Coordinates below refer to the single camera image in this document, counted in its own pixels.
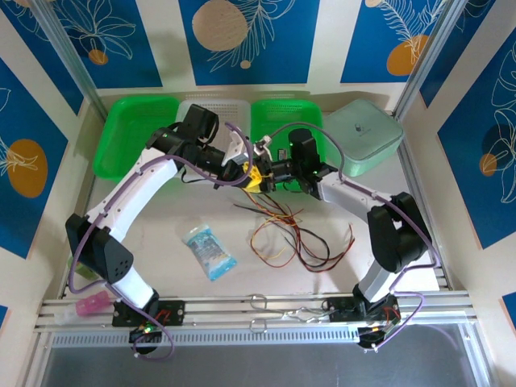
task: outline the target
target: small blue packet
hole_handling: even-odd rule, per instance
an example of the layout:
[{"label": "small blue packet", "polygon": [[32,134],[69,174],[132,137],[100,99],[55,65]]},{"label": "small blue packet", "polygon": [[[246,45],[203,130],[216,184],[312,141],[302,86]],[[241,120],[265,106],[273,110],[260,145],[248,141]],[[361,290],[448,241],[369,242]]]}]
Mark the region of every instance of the small blue packet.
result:
[{"label": "small blue packet", "polygon": [[226,251],[207,224],[195,227],[183,237],[183,242],[192,250],[211,281],[236,265],[236,259]]}]

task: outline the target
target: white plastic basket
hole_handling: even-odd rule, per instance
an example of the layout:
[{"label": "white plastic basket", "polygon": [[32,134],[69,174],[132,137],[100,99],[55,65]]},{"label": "white plastic basket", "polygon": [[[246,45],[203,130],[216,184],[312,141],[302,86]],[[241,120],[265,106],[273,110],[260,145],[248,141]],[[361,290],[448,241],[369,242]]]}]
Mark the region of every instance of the white plastic basket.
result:
[{"label": "white plastic basket", "polygon": [[192,104],[202,106],[213,111],[218,115],[220,122],[217,135],[210,144],[225,152],[231,142],[230,131],[224,123],[226,121],[235,124],[242,132],[250,136],[251,134],[251,105],[247,101],[239,99],[188,99],[181,102],[176,114],[176,122],[182,121],[186,112]]}]

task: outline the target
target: white robotic arm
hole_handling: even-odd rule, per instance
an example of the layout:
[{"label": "white robotic arm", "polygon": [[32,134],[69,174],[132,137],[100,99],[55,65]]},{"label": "white robotic arm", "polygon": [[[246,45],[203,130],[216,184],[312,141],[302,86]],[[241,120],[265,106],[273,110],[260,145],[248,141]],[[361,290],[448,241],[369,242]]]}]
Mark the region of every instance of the white robotic arm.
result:
[{"label": "white robotic arm", "polygon": [[[164,156],[170,154],[179,155],[200,169],[214,173],[220,181],[242,181],[236,186],[243,189],[252,187],[252,192],[256,192],[256,187],[260,192],[269,192],[278,183],[296,180],[311,196],[341,206],[364,220],[369,226],[376,261],[353,293],[365,304],[366,312],[386,295],[385,289],[397,273],[426,251],[425,243],[414,228],[408,227],[385,204],[394,203],[428,235],[414,199],[406,193],[390,198],[386,193],[372,192],[355,182],[342,182],[334,168],[319,161],[314,139],[306,129],[297,129],[289,134],[292,157],[288,160],[272,162],[266,148],[267,141],[256,143],[254,153],[258,156],[253,158],[254,166],[244,172],[241,162],[247,157],[240,157],[243,147],[237,153],[231,153],[230,147],[228,153],[231,157],[225,157],[226,153],[198,142],[199,138],[213,137],[207,128],[211,129],[215,121],[207,114],[208,110],[193,106],[197,112],[187,115],[183,123],[174,124],[180,125],[177,131],[173,128],[156,131],[131,171],[102,203],[85,217],[72,215],[66,223],[74,256],[136,308],[148,314],[156,312],[159,296],[136,272],[132,265],[133,256],[121,242],[156,191],[182,167],[180,161],[166,160]],[[152,167],[141,169],[156,159],[159,160]],[[82,250],[77,248],[81,243],[84,246]]]}]

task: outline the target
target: perforated metal strip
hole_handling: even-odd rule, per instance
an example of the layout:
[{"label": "perforated metal strip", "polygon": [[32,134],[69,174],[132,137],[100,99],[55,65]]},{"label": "perforated metal strip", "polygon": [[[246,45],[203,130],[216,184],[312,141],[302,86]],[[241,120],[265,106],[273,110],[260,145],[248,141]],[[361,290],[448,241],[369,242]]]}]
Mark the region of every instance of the perforated metal strip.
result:
[{"label": "perforated metal strip", "polygon": [[[174,331],[174,344],[180,346],[206,345],[263,345],[308,343],[357,343],[358,330],[353,327],[270,329],[265,333],[251,333],[247,329]],[[116,332],[58,332],[52,347],[126,347],[126,331]],[[165,336],[160,345],[169,345]]]}]

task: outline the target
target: mounting plate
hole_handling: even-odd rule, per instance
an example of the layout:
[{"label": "mounting plate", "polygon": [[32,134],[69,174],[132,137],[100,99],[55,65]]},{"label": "mounting plate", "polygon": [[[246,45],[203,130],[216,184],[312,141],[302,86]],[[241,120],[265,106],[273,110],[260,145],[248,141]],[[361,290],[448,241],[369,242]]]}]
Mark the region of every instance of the mounting plate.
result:
[{"label": "mounting plate", "polygon": [[393,318],[394,310],[399,310],[397,299],[389,294],[376,304],[372,304],[366,309],[364,301],[356,297],[331,297],[326,300],[326,308],[335,310],[330,314],[332,323],[357,323],[361,321],[383,322]]},{"label": "mounting plate", "polygon": [[[160,316],[158,321],[166,327],[179,327],[183,325],[183,319],[185,318],[185,302],[181,300],[158,301],[156,316]],[[142,315],[137,314],[123,302],[114,303],[113,327],[136,328],[145,321]]]}]

